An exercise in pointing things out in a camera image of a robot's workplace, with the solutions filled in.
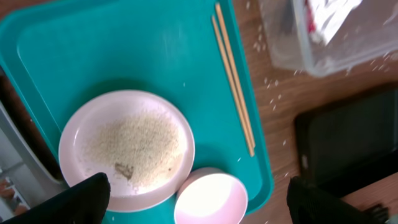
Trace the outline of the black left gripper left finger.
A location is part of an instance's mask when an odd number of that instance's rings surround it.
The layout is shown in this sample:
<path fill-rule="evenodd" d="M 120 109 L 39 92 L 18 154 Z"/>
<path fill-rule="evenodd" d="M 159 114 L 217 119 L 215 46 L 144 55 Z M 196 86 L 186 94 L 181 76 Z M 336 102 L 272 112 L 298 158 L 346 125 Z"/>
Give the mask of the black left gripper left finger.
<path fill-rule="evenodd" d="M 5 223 L 100 224 L 109 205 L 110 191 L 107 175 L 99 172 Z"/>

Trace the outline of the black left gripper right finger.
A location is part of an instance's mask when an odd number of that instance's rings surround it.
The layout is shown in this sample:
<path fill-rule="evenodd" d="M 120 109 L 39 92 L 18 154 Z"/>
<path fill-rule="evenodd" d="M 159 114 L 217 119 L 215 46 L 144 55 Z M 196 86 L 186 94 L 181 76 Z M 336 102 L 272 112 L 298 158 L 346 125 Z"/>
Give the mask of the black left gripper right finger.
<path fill-rule="evenodd" d="M 287 205 L 293 224 L 382 224 L 389 220 L 388 208 L 380 204 L 360 211 L 298 176 L 290 179 Z"/>

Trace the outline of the wooden chopstick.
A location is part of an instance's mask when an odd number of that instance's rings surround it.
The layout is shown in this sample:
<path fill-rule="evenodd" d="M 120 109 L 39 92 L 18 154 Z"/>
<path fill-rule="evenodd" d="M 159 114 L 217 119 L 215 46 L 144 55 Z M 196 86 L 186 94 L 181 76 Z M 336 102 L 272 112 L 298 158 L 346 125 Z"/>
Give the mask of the wooden chopstick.
<path fill-rule="evenodd" d="M 221 38 L 222 38 L 222 41 L 223 41 L 223 44 L 224 44 L 224 47 L 225 47 L 226 55 L 227 55 L 227 58 L 228 58 L 228 61 L 229 61 L 229 65 L 230 65 L 230 68 L 231 68 L 231 72 L 232 72 L 232 75 L 233 75 L 234 84 L 235 84 L 235 87 L 237 89 L 238 99 L 239 99 L 239 102 L 241 104 L 241 108 L 242 108 L 242 111 L 243 111 L 244 119 L 246 120 L 246 126 L 248 127 L 249 137 L 251 139 L 251 143 L 252 143 L 253 148 L 254 148 L 255 147 L 255 142 L 254 142 L 254 136 L 253 136 L 253 133 L 252 133 L 252 128 L 251 128 L 251 124 L 250 124 L 250 120 L 249 120 L 249 115 L 248 115 L 248 111 L 247 111 L 247 108 L 246 108 L 246 103 L 245 103 L 245 100 L 244 100 L 244 96 L 243 96 L 243 93 L 242 93 L 241 84 L 240 84 L 239 77 L 238 77 L 238 72 L 237 72 L 237 69 L 236 69 L 236 66 L 235 66 L 233 52 L 231 50 L 231 46 L 230 46 L 230 42 L 229 42 L 228 32 L 226 30 L 226 26 L 225 26 L 225 23 L 224 23 L 224 17 L 223 17 L 223 14 L 222 14 L 222 11 L 221 11 L 221 6 L 220 6 L 219 3 L 215 4 L 215 9 L 216 9 L 217 18 L 218 18 L 218 22 L 217 22 L 218 28 L 220 30 Z"/>
<path fill-rule="evenodd" d="M 229 65 L 229 61 L 228 61 L 228 58 L 227 58 L 227 55 L 226 55 L 225 47 L 224 47 L 224 44 L 223 44 L 223 41 L 222 41 L 222 38 L 221 38 L 221 34 L 220 34 L 220 30 L 218 28 L 218 24 L 217 24 L 217 21 L 216 21 L 214 15 L 211 16 L 211 21 L 212 21 L 212 24 L 213 24 L 213 28 L 214 28 L 214 32 L 215 32 L 215 35 L 216 35 L 216 40 L 217 40 L 217 44 L 218 44 L 218 47 L 219 47 L 219 50 L 220 50 L 221 58 L 222 58 L 222 61 L 223 61 L 223 64 L 224 64 L 224 68 L 226 70 L 226 75 L 227 75 L 227 78 L 228 78 L 229 87 L 231 89 L 232 96 L 233 96 L 233 99 L 234 99 L 234 103 L 235 103 L 235 106 L 236 106 L 236 109 L 237 109 L 237 112 L 238 112 L 238 116 L 239 116 L 239 120 L 240 120 L 240 123 L 241 123 L 241 127 L 243 129 L 243 133 L 244 133 L 244 136 L 246 138 L 246 144 L 247 144 L 247 147 L 248 147 L 248 153 L 249 153 L 249 155 L 251 157 L 253 157 L 254 156 L 254 148 L 253 148 L 253 145 L 251 143 L 251 139 L 249 137 L 249 131 L 248 131 L 248 127 L 246 126 L 246 120 L 244 119 L 243 111 L 242 111 L 241 104 L 240 104 L 239 99 L 238 99 L 238 93 L 237 93 L 237 89 L 236 89 L 235 84 L 234 84 L 233 75 L 232 75 L 231 68 L 230 68 L 230 65 Z"/>

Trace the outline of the white napkin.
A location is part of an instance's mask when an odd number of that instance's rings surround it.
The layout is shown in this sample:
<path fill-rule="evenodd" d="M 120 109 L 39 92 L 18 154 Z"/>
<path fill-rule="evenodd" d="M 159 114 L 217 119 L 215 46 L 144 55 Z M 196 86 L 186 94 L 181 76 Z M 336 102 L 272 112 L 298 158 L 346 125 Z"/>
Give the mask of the white napkin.
<path fill-rule="evenodd" d="M 311 40 L 328 45 L 349 13 L 361 3 L 362 0 L 305 0 Z"/>

